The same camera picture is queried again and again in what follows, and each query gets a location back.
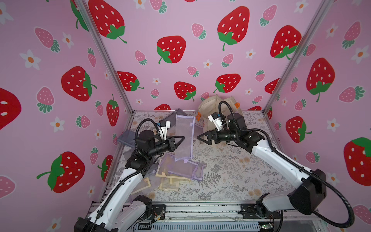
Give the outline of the beige canvas bag orange handles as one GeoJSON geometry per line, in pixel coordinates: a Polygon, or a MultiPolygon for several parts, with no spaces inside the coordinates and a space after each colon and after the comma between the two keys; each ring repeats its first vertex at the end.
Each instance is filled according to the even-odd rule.
{"type": "Polygon", "coordinates": [[[226,101],[231,106],[234,113],[238,113],[240,115],[243,114],[240,104],[233,97],[229,97],[226,99],[222,99],[218,95],[209,97],[206,100],[204,100],[198,107],[198,113],[201,115],[201,119],[203,120],[203,131],[204,132],[213,130],[216,128],[214,123],[211,122],[208,119],[208,117],[215,112],[219,113],[218,106],[219,106],[219,103],[223,100],[226,101]]]}

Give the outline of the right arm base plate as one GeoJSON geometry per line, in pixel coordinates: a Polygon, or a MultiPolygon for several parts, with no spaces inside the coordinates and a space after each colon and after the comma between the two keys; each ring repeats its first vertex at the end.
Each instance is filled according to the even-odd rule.
{"type": "Polygon", "coordinates": [[[264,206],[256,206],[256,204],[241,204],[238,213],[243,219],[280,219],[279,212],[270,212],[264,206]]]}

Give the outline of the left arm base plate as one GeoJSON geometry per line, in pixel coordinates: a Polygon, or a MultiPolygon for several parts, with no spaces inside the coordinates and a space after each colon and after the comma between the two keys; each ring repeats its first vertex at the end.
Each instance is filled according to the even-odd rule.
{"type": "Polygon", "coordinates": [[[166,205],[155,204],[145,210],[140,215],[139,220],[164,220],[166,215],[166,205]]]}

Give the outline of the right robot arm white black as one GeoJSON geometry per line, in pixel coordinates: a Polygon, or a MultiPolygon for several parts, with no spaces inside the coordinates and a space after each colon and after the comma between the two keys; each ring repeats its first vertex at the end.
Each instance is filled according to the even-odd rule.
{"type": "Polygon", "coordinates": [[[283,154],[273,146],[270,136],[262,129],[248,129],[243,119],[236,118],[232,107],[226,101],[221,101],[218,104],[218,112],[212,113],[208,119],[216,128],[199,135],[200,141],[208,145],[221,142],[230,145],[234,142],[235,147],[264,160],[293,186],[292,190],[262,195],[256,201],[254,209],[259,218],[267,218],[275,211],[282,215],[285,210],[296,210],[303,215],[314,214],[338,228],[349,228],[354,224],[355,214],[352,206],[340,191],[326,181],[324,172],[319,169],[313,171],[283,154]],[[344,203],[348,213],[346,222],[334,222],[316,211],[326,198],[328,189],[344,203]]]}

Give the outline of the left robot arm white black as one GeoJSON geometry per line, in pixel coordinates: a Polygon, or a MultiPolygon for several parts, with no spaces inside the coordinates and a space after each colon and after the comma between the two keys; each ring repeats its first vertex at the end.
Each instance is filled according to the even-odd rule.
{"type": "Polygon", "coordinates": [[[139,218],[153,214],[152,201],[147,197],[137,197],[129,207],[124,207],[124,203],[154,164],[153,158],[174,152],[185,137],[167,136],[171,127],[169,121],[155,123],[152,119],[144,119],[139,125],[146,122],[151,122],[157,132],[136,130],[135,148],[120,179],[92,214],[78,219],[73,228],[75,232],[125,232],[139,218]]]}

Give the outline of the purple mesh pouch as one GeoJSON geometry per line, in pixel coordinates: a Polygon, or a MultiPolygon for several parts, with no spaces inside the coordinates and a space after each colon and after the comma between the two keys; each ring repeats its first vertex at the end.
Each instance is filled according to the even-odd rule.
{"type": "Polygon", "coordinates": [[[193,158],[193,135],[195,117],[176,116],[175,135],[184,136],[184,141],[175,150],[175,161],[190,160],[193,158]]]}

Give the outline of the yellow-trim mesh pouch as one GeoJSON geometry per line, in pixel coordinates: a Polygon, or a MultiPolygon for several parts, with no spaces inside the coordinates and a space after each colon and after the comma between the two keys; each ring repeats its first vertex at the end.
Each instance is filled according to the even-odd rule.
{"type": "Polygon", "coordinates": [[[169,176],[166,176],[165,173],[156,174],[156,177],[161,178],[159,189],[165,191],[179,191],[180,185],[182,183],[191,182],[191,179],[176,176],[173,174],[169,176]]]}
{"type": "Polygon", "coordinates": [[[132,191],[131,195],[151,187],[150,179],[144,178],[132,191]]]}

